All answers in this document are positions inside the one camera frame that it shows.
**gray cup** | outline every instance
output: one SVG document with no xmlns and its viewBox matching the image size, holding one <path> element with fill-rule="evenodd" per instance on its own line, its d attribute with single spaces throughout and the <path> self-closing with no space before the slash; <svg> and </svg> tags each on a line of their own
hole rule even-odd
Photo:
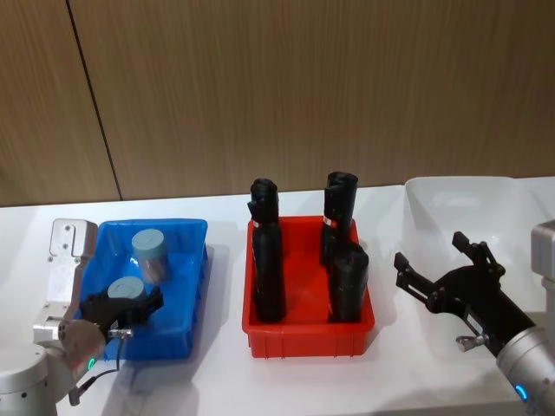
<svg viewBox="0 0 555 416">
<path fill-rule="evenodd" d="M 139 231 L 131 241 L 145 282 L 162 284 L 167 280 L 167 248 L 164 233 L 148 229 Z"/>
</svg>

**red plastic bin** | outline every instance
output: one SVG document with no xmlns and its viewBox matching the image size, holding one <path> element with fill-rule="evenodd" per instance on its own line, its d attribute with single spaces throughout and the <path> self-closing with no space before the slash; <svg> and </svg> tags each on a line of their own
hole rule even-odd
<svg viewBox="0 0 555 416">
<path fill-rule="evenodd" d="M 319 262 L 322 216 L 281 217 L 284 248 L 286 314 L 280 323 L 258 320 L 254 304 L 256 275 L 252 255 L 252 221 L 247 231 L 243 330 L 249 338 L 252 356 L 308 357 L 361 355 L 369 345 L 374 313 L 368 288 L 364 293 L 361 321 L 328 323 L 330 298 L 328 277 Z M 358 243 L 356 224 L 351 239 Z"/>
</svg>

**table surface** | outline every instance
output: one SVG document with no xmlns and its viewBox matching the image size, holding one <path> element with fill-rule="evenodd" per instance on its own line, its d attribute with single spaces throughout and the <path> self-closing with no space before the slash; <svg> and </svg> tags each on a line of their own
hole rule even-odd
<svg viewBox="0 0 555 416">
<path fill-rule="evenodd" d="M 519 180 L 555 217 L 555 177 Z M 67 399 L 60 402 L 61 416 L 524 414 L 494 358 L 434 356 L 419 322 L 421 304 L 396 288 L 393 255 L 402 240 L 401 185 L 357 193 L 354 218 L 371 258 L 376 320 L 366 354 L 253 359 L 241 329 L 248 200 L 248 195 L 238 195 L 0 209 L 0 348 L 32 342 L 32 324 L 46 296 L 54 219 L 99 224 L 124 218 L 204 218 L 210 273 L 192 357 L 126 362 L 118 374 L 100 378 L 79 407 Z M 279 204 L 283 216 L 320 215 L 323 192 L 280 193 Z M 99 362 L 91 374 L 113 366 Z"/>
</svg>

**cable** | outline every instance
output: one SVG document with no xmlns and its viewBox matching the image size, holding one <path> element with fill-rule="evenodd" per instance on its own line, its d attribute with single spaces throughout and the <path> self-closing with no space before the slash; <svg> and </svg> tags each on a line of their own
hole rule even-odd
<svg viewBox="0 0 555 416">
<path fill-rule="evenodd" d="M 95 383 L 95 381 L 100 379 L 103 375 L 111 374 L 111 373 L 117 373 L 118 371 L 120 371 L 121 350 L 123 349 L 123 344 L 124 343 L 125 343 L 125 339 L 120 338 L 120 344 L 118 345 L 118 354 L 117 354 L 116 359 L 115 359 L 115 369 L 104 371 L 104 372 L 102 372 L 98 375 L 94 375 L 93 377 L 91 377 L 90 379 L 85 381 L 79 387 L 79 397 L 81 397 L 88 390 L 88 388 L 91 387 L 93 385 L 93 383 Z"/>
</svg>

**black bottle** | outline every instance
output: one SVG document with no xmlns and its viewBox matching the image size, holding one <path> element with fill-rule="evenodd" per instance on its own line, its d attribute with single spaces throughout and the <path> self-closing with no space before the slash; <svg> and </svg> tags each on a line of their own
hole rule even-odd
<svg viewBox="0 0 555 416">
<path fill-rule="evenodd" d="M 328 273 L 330 322 L 359 322 L 369 257 L 356 243 L 347 243 L 333 258 Z"/>
<path fill-rule="evenodd" d="M 323 224 L 320 237 L 320 264 L 330 271 L 334 253 L 350 241 L 350 223 L 355 209 L 358 177 L 332 172 L 324 189 Z"/>
<path fill-rule="evenodd" d="M 254 302 L 258 319 L 268 323 L 279 322 L 285 317 L 285 285 L 278 187 L 269 179 L 256 179 L 251 186 L 248 206 L 254 222 Z"/>
</svg>

